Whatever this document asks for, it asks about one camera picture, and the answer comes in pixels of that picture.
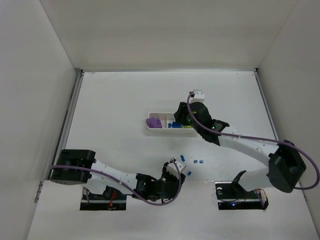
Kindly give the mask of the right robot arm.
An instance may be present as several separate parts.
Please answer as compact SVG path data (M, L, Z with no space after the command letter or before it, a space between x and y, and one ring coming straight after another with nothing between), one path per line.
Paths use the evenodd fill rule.
M292 142L280 144L239 137L239 131L224 121L213 119L201 102L180 102L174 118L181 125L192 126L206 142L233 149L264 165L262 169L238 173L232 181L237 190L250 192L274 187L281 192L291 193L306 170Z

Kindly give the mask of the purple rounded lego brick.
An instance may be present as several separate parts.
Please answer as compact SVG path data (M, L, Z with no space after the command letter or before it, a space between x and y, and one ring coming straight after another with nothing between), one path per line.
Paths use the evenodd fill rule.
M145 120L147 127L150 129L162 129L162 123L159 118L150 117Z

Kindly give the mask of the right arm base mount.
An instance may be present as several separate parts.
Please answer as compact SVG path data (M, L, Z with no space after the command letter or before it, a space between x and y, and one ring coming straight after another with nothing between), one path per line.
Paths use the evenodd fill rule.
M232 181L216 181L215 194L217 206L222 210L263 210L269 206L269 200L264 189L258 188L246 191L239 180L246 171L237 174Z

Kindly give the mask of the green lego brick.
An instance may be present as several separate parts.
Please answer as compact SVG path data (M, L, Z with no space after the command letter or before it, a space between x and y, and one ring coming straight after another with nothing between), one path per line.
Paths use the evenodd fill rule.
M194 129L191 125L183 125L182 126L183 129Z

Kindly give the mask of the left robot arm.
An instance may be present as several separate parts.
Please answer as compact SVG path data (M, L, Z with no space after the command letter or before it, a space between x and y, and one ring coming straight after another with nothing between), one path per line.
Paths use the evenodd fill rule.
M63 149L49 180L56 184L80 185L90 193L101 195L107 187L152 206L164 206L179 195L185 181L185 164L172 158L165 162L156 179L142 173L127 173L112 168L95 157L92 150Z

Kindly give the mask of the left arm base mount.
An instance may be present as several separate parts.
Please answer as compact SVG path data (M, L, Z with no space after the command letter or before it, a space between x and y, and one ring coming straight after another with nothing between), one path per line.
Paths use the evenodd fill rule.
M106 187L102 194L93 194L83 188L80 202L81 211L125 211L127 196L112 187Z

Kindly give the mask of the blue lego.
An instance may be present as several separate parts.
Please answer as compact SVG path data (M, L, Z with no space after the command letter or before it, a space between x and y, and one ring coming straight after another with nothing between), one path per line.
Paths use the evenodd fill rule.
M182 124L173 121L173 122L169 122L167 124L167 127L168 128L177 128L177 129L179 129L179 128L182 128Z

